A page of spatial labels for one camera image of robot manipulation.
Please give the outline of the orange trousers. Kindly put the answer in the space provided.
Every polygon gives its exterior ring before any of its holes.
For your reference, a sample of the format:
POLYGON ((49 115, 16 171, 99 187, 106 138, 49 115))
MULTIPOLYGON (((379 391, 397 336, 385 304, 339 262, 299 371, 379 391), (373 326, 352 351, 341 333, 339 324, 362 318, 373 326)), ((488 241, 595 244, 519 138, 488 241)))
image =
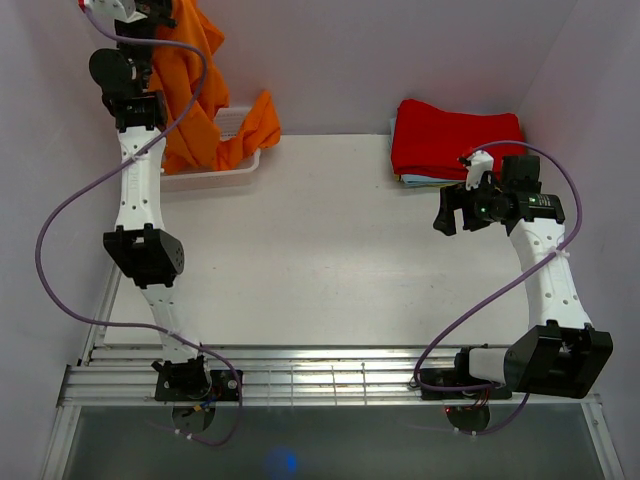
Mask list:
POLYGON ((174 29, 158 31, 160 40, 189 44, 194 53, 178 47, 156 47, 149 87, 164 94, 167 118, 173 122, 191 100, 202 75, 204 86, 186 117, 166 141, 163 168, 168 175, 195 171, 230 171, 259 149, 277 145, 281 126, 271 94, 255 100, 238 132, 225 140, 215 122, 218 112, 230 106, 230 92, 213 55, 224 34, 205 16, 195 1, 174 1, 174 29))

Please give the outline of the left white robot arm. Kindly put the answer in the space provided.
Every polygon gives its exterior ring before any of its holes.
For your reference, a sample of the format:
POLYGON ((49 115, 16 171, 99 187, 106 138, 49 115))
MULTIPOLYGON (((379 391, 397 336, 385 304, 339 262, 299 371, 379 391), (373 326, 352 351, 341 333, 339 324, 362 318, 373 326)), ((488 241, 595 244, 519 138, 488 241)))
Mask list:
POLYGON ((203 354, 178 339, 183 324, 174 293, 185 255, 162 218, 160 180, 169 120, 163 92, 150 85, 157 30, 177 25, 172 4, 82 1, 79 7, 90 17, 113 19, 117 36, 115 48, 99 49, 89 60, 91 77, 115 120, 124 166, 118 216, 103 246, 139 289, 161 330, 163 358, 152 364, 158 374, 156 399, 201 399, 211 390, 212 376, 203 354))

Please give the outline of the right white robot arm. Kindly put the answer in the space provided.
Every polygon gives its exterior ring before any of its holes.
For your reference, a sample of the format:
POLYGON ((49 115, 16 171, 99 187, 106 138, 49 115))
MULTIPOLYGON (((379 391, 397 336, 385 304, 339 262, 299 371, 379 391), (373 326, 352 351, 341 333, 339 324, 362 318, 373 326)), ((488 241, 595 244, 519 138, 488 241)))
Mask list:
POLYGON ((504 226, 526 277, 529 329, 507 348, 463 348, 451 373, 454 390, 464 397, 486 386, 585 397, 610 358, 613 341, 593 326, 581 304, 564 247, 564 210, 558 196, 542 191, 539 158, 506 156, 499 174, 484 150, 460 162, 467 177, 441 190, 434 227, 454 235, 455 211, 461 211, 467 231, 504 226))

